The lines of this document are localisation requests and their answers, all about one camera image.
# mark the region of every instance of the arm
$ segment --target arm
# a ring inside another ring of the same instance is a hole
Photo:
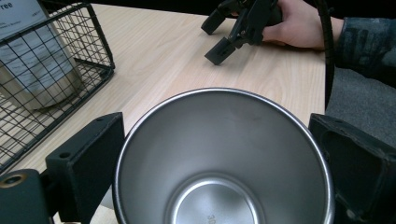
[[[396,20],[345,18],[335,64],[396,87]]]
[[[324,49],[318,11],[303,0],[279,0],[283,22],[265,27],[263,41]],[[396,20],[332,18],[335,64],[396,87]]]

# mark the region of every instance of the sleeve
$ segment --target sleeve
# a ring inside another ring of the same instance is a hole
[[[396,87],[396,20],[344,18],[335,65]]]

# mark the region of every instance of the gray carpet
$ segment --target gray carpet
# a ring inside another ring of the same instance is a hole
[[[335,68],[326,115],[396,147],[396,89],[388,85],[349,69]]]

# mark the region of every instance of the wire basket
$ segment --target wire basket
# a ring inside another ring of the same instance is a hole
[[[68,82],[71,84],[66,88],[73,89],[73,93],[66,97],[64,97],[62,87],[58,88],[58,91],[60,90],[58,93],[63,95],[64,99],[56,99],[58,95],[52,94],[53,99],[48,105],[37,99],[37,94],[31,99],[25,97],[24,101],[18,98],[17,95],[21,92],[31,91],[27,85],[23,86],[23,90],[15,91],[12,86],[7,86],[7,82],[1,83],[0,173],[33,150],[38,143],[106,85],[114,74],[115,64],[110,48],[94,10],[88,2],[41,0],[40,3],[49,13],[48,18],[0,40],[0,48],[8,47],[17,39],[23,40],[28,34],[38,33],[43,27],[55,28],[53,38],[60,39],[64,43],[61,50],[67,51],[64,53],[67,55],[67,61],[73,61],[72,69],[78,73],[79,82],[78,85]],[[4,73],[3,71],[9,66],[8,63],[3,61],[0,63],[0,69],[3,69],[0,73]],[[34,84],[44,85],[45,83],[41,83],[38,79]],[[28,106],[32,103],[42,106],[40,108]]]

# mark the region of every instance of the screw hole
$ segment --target screw hole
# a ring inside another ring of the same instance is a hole
[[[14,183],[20,181],[21,179],[22,179],[22,177],[20,175],[15,175],[15,176],[8,178],[4,183],[10,185],[10,184],[14,184]]]
[[[61,153],[61,155],[59,155],[59,157],[62,158],[62,159],[65,159],[65,158],[67,158],[69,156],[70,156],[69,152],[64,152],[64,153]]]
[[[26,174],[12,175],[7,179],[0,181],[0,189],[8,189],[17,186],[21,182],[23,182],[24,179],[26,179],[26,177],[27,177]]]

